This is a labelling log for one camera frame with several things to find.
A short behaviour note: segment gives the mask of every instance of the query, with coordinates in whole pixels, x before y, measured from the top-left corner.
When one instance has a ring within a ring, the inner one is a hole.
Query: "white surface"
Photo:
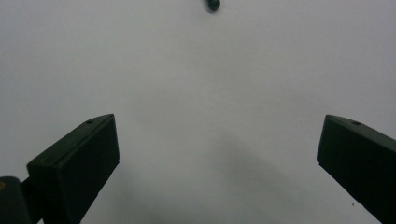
[[[395,24],[385,0],[2,0],[0,175],[114,113],[82,223],[378,223],[316,153],[326,114],[396,137]]]

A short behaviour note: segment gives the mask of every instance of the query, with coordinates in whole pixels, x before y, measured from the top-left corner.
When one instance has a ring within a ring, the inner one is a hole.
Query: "small black object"
[[[220,0],[207,0],[207,6],[212,11],[217,11],[220,7]]]
[[[396,223],[396,141],[351,119],[328,115],[318,162],[382,223]]]
[[[27,164],[30,176],[22,184],[15,177],[0,179],[6,183],[1,191],[12,193],[0,191],[0,207],[11,211],[0,211],[0,223],[32,224],[41,218],[46,224],[80,223],[119,160],[114,115],[82,123]],[[24,214],[29,214],[24,221],[7,218]]]

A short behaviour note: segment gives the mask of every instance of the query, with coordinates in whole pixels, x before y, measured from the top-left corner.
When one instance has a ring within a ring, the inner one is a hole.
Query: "white table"
[[[0,1],[0,175],[116,115],[82,223],[379,223],[322,168],[324,116],[396,137],[396,1]]]

